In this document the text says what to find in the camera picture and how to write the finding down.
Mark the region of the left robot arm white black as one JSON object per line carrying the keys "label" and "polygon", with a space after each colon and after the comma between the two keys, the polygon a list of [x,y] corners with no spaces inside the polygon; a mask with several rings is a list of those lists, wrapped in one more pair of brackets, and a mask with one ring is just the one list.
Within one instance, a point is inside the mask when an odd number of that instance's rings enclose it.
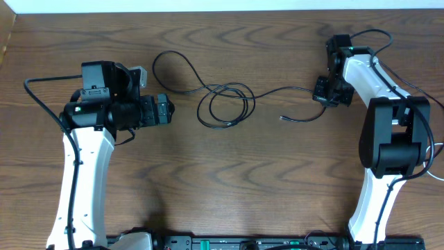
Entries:
{"label": "left robot arm white black", "polygon": [[81,65],[83,86],[60,113],[65,167],[57,216],[47,249],[104,248],[105,190],[117,131],[168,124],[174,105],[165,94],[142,96],[148,72],[118,62]]}

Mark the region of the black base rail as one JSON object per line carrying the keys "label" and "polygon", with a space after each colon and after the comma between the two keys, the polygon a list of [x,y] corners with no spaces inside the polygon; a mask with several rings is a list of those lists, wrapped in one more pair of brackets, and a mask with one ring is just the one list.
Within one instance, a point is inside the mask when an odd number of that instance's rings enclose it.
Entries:
{"label": "black base rail", "polygon": [[196,236],[192,233],[167,232],[157,233],[147,228],[135,227],[121,233],[119,236],[109,236],[108,244],[112,246],[118,240],[128,237],[131,233],[149,234],[153,249],[182,249],[182,250],[242,250],[242,249],[270,249],[282,245],[290,245],[298,249],[300,245],[308,245],[318,249],[371,249],[371,244],[353,243],[344,235],[326,233],[314,230],[305,236]]}

